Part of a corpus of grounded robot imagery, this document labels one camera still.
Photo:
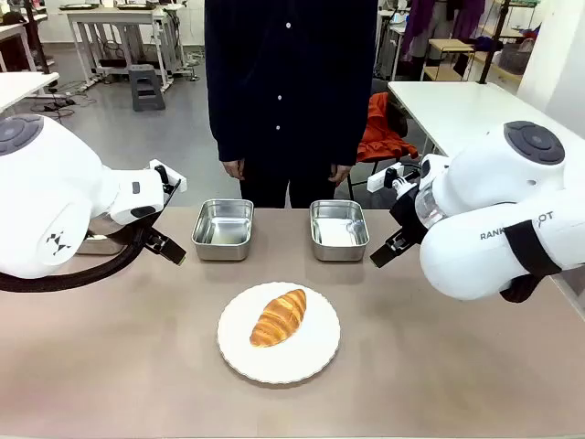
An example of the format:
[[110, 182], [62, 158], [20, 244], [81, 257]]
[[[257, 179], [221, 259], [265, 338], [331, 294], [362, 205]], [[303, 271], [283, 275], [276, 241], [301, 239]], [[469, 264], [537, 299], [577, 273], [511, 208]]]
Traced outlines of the grey step stool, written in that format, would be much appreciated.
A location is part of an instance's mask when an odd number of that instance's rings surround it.
[[161, 81], [150, 64], [131, 65], [128, 69], [133, 110], [162, 111], [166, 108]]

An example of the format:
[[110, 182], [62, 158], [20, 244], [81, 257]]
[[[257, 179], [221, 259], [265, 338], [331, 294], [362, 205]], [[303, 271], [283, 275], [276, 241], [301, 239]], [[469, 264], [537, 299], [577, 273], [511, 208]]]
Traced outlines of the golden brown croissant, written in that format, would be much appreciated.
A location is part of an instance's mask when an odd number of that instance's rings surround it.
[[303, 289], [292, 290], [271, 300], [251, 331], [250, 344], [255, 348], [281, 344], [300, 328], [306, 307]]

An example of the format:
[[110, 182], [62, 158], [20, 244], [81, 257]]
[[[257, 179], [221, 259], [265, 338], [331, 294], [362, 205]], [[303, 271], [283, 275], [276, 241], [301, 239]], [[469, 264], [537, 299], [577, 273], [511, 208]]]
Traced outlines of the wooden shelf rack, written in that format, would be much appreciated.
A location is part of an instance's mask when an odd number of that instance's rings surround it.
[[[437, 50], [440, 55], [437, 66], [428, 66], [428, 58], [425, 58], [423, 70], [420, 79], [428, 78], [433, 81], [468, 81], [472, 77], [473, 70], [487, 68], [485, 78], [488, 79], [490, 73], [495, 75], [499, 80], [510, 81], [512, 84], [519, 85], [522, 80], [521, 74], [515, 74], [503, 69], [497, 63], [487, 63], [487, 52], [478, 51], [473, 45], [466, 44], [459, 39], [453, 38], [432, 38], [428, 42], [427, 54], [431, 50]], [[467, 63], [463, 73], [455, 69], [455, 64], [459, 55], [467, 57]]]

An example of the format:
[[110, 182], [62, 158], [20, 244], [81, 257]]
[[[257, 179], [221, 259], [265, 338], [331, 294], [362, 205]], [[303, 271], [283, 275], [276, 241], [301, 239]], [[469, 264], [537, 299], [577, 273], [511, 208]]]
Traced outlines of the white metal workbench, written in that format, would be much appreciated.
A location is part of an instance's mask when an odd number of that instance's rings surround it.
[[82, 88], [109, 75], [126, 75], [138, 64], [152, 64], [166, 91], [176, 75], [186, 73], [186, 57], [180, 36], [178, 12], [185, 3], [161, 5], [112, 0], [112, 6], [62, 6], [83, 72]]

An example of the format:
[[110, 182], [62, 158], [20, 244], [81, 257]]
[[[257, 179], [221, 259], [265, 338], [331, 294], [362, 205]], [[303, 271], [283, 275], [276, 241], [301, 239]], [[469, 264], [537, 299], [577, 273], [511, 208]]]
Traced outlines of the purple hanging garment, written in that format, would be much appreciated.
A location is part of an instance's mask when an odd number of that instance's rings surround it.
[[401, 55], [422, 58], [432, 38], [469, 38], [484, 8], [485, 0], [412, 0]]

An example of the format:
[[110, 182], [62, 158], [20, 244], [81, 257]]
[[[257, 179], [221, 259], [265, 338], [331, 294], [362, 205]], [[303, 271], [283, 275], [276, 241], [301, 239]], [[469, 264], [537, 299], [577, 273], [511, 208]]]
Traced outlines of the person in dark shirt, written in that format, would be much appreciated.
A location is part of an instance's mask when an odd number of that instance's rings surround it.
[[241, 196], [306, 209], [334, 196], [367, 125], [378, 0], [205, 0], [210, 130], [244, 159]]

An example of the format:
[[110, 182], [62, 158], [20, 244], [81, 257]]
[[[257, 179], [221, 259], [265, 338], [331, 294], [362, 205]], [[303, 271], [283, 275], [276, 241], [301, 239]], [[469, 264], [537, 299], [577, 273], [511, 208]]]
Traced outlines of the grey storage basket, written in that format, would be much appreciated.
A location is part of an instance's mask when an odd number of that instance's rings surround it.
[[522, 44], [504, 44], [500, 52], [498, 66], [515, 75], [523, 75], [532, 54], [533, 46], [530, 41]]

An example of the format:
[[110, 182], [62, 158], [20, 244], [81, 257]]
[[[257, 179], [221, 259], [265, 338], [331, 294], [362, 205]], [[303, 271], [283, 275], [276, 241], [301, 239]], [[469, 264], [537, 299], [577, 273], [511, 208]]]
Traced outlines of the black pole with clamp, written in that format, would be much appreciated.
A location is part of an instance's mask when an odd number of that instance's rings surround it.
[[497, 49], [498, 41], [501, 37], [501, 33], [502, 33], [503, 28], [504, 28], [504, 23], [505, 23], [505, 19], [506, 19], [506, 16], [508, 14], [508, 11], [509, 11], [510, 3], [511, 3], [511, 0], [501, 0], [501, 2], [500, 2], [499, 14], [498, 14], [498, 18], [496, 21], [495, 30], [494, 30], [494, 33], [492, 36], [492, 44], [491, 44], [491, 47], [489, 48], [489, 50], [487, 51], [487, 54], [485, 56], [484, 68], [483, 68], [481, 76], [478, 80], [478, 83], [481, 85], [485, 85], [487, 83], [487, 76], [488, 76], [489, 71], [491, 69], [492, 61], [493, 61], [493, 57], [494, 57], [494, 54], [495, 54], [496, 49]]

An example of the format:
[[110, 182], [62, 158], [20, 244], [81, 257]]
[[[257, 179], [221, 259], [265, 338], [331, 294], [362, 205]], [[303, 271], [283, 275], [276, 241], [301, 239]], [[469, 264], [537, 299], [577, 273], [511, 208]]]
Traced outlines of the large white table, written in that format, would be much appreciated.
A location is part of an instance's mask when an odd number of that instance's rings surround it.
[[570, 163], [585, 163], [585, 140], [540, 110], [487, 83], [391, 81], [389, 90], [425, 133], [424, 154], [456, 155], [501, 123], [530, 121], [547, 127], [565, 147]]

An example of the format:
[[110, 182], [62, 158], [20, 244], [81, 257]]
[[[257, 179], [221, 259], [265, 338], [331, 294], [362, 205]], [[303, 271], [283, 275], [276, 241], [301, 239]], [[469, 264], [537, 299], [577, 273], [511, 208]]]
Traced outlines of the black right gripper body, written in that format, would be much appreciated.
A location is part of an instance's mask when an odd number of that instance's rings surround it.
[[421, 244], [428, 229], [421, 223], [415, 209], [415, 199], [419, 193], [417, 186], [408, 189], [397, 200], [390, 210], [391, 216], [400, 226], [400, 230], [392, 236], [398, 246]]

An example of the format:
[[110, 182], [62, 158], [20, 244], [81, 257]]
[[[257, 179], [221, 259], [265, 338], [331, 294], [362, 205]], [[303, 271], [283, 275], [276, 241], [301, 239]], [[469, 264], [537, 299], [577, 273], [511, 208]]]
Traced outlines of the thin black pole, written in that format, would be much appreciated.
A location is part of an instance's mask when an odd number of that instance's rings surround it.
[[27, 12], [27, 21], [28, 21], [28, 26], [30, 28], [30, 33], [32, 36], [32, 40], [33, 40], [33, 46], [35, 48], [35, 50], [37, 51], [37, 55], [38, 58], [40, 60], [40, 66], [41, 66], [41, 70], [44, 74], [49, 74], [49, 68], [48, 68], [48, 64], [47, 64], [47, 60], [40, 42], [40, 38], [38, 35], [38, 29], [37, 29], [37, 21], [34, 17], [33, 14], [33, 8], [32, 8], [32, 1], [31, 0], [23, 0], [23, 4], [24, 4], [24, 8], [26, 9]]

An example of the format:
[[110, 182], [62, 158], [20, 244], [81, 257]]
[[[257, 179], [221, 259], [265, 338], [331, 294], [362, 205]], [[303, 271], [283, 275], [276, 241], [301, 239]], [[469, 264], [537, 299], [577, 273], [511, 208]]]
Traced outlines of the person's left hand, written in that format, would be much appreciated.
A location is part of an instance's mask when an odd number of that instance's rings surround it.
[[331, 165], [328, 180], [338, 187], [350, 175], [351, 169], [351, 166]]

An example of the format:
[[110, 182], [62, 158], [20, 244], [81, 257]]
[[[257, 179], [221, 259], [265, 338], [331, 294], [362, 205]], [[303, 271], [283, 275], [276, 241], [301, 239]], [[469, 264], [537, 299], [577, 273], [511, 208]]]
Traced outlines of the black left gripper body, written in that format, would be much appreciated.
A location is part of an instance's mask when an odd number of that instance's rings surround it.
[[162, 238], [154, 228], [157, 218], [144, 218], [133, 224], [133, 242], [149, 250], [160, 250]]

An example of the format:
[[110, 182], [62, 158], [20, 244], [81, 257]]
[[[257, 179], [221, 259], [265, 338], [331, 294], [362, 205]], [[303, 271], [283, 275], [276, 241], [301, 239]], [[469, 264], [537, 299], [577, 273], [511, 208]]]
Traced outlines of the steel rectangular container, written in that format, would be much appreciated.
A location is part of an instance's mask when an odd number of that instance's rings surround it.
[[248, 257], [254, 205], [246, 199], [214, 198], [203, 203], [192, 233], [197, 257], [240, 262]]
[[317, 200], [309, 208], [314, 256], [321, 262], [360, 262], [369, 243], [361, 206], [352, 200]]
[[104, 235], [88, 231], [77, 249], [79, 255], [113, 256], [124, 250], [128, 244], [115, 235]]

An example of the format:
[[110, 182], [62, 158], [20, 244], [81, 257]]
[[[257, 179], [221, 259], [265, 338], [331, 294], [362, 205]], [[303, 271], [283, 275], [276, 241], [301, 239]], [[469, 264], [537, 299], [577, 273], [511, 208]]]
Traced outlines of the white scalloped plate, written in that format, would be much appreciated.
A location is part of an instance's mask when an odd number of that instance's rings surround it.
[[[250, 335], [272, 299], [302, 289], [307, 309], [299, 329], [273, 347], [254, 347]], [[322, 294], [300, 284], [270, 282], [235, 296], [218, 320], [217, 342], [224, 360], [240, 375], [265, 384], [292, 384], [310, 379], [334, 358], [341, 339], [339, 318]]]

